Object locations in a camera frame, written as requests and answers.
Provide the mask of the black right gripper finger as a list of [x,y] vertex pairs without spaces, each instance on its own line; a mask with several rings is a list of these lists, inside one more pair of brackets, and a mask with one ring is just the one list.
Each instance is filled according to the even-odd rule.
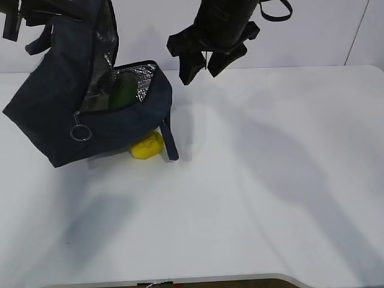
[[184,52],[179,55],[179,78],[189,85],[197,73],[206,67],[206,59],[201,51]]
[[214,52],[208,62],[208,70],[213,77],[217,77],[225,68],[239,58],[245,56],[247,48],[241,44],[231,52],[218,53]]

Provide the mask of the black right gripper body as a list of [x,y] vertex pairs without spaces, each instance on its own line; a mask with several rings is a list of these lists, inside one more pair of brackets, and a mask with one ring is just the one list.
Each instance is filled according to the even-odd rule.
[[173,57],[194,52],[230,52],[253,40],[260,28],[250,20],[259,1],[202,1],[191,26],[171,35],[167,48]]

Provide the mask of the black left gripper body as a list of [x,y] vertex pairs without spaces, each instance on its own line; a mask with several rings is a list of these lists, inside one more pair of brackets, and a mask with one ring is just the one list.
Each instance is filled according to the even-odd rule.
[[34,9],[39,1],[1,0],[1,13],[5,15],[2,37],[10,41],[17,41],[23,19],[27,26],[38,26],[37,12]]

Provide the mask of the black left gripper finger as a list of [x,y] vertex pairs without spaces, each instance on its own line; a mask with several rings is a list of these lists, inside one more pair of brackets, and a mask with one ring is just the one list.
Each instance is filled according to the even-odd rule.
[[23,16],[27,26],[48,24],[54,16],[62,16],[76,21],[91,23],[102,4],[102,1],[24,1]]

